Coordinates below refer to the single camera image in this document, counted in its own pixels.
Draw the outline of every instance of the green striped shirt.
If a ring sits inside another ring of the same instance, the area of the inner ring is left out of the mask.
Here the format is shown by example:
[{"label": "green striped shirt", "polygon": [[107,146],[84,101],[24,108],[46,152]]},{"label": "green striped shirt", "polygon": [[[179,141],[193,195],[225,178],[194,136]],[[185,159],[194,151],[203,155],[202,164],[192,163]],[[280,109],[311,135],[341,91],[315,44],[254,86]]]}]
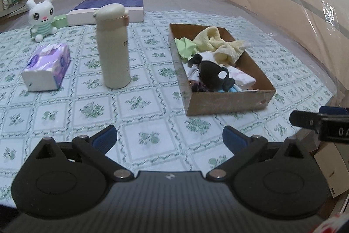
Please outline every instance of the green striped shirt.
[{"label": "green striped shirt", "polygon": [[41,25],[38,27],[38,31],[36,31],[36,34],[40,34],[42,36],[49,35],[51,33],[52,24],[50,22],[45,23],[44,25]]}]

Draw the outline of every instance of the cardboard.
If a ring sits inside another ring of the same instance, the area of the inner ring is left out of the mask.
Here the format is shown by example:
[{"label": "cardboard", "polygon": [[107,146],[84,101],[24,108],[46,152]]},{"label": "cardboard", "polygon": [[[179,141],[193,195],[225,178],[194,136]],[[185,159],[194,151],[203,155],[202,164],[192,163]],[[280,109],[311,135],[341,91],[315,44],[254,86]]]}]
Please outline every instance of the cardboard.
[{"label": "cardboard", "polygon": [[[264,109],[276,91],[272,83],[247,52],[243,52],[235,67],[255,78],[257,81],[252,86],[252,89],[259,89],[259,91],[234,93],[191,91],[183,67],[183,60],[178,53],[174,39],[186,37],[194,40],[196,35],[207,27],[191,24],[170,24],[169,44],[186,115],[195,116]],[[218,30],[221,38],[226,42],[235,41],[226,29],[218,27]]]},{"label": "cardboard", "polygon": [[314,158],[333,197],[349,190],[349,145],[324,143]]}]

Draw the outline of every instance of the green cloth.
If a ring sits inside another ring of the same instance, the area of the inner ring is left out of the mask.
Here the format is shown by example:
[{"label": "green cloth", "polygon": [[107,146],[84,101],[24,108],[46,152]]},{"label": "green cloth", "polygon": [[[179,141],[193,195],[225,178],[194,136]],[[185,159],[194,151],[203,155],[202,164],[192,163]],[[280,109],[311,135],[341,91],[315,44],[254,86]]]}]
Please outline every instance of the green cloth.
[{"label": "green cloth", "polygon": [[192,57],[193,52],[196,50],[196,45],[187,38],[174,39],[179,52],[179,55],[183,59],[189,59]]}]

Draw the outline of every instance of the green box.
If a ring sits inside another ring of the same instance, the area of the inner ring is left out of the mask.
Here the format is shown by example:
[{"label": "green box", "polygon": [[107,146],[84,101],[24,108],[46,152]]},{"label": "green box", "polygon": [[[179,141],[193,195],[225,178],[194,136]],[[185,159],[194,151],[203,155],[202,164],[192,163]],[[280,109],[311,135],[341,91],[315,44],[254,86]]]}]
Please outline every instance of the green box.
[{"label": "green box", "polygon": [[57,29],[68,26],[67,17],[65,14],[55,16],[54,19],[55,20],[52,22],[52,26],[57,27]]}]

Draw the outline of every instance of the blue gripper pad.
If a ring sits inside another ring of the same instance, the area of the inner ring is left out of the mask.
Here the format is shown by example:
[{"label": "blue gripper pad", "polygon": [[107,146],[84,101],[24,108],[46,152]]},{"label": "blue gripper pad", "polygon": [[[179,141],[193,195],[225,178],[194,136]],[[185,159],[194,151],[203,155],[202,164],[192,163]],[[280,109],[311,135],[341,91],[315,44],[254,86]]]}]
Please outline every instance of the blue gripper pad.
[{"label": "blue gripper pad", "polygon": [[231,152],[233,152],[233,154],[236,154],[242,149],[246,148],[247,145],[252,142],[250,137],[244,135],[231,126],[225,126],[222,135],[225,146]]},{"label": "blue gripper pad", "polygon": [[89,141],[95,149],[106,154],[114,146],[117,139],[118,131],[114,126],[110,125],[90,137]]},{"label": "blue gripper pad", "polygon": [[322,106],[319,109],[319,113],[327,115],[348,115],[349,108]]}]

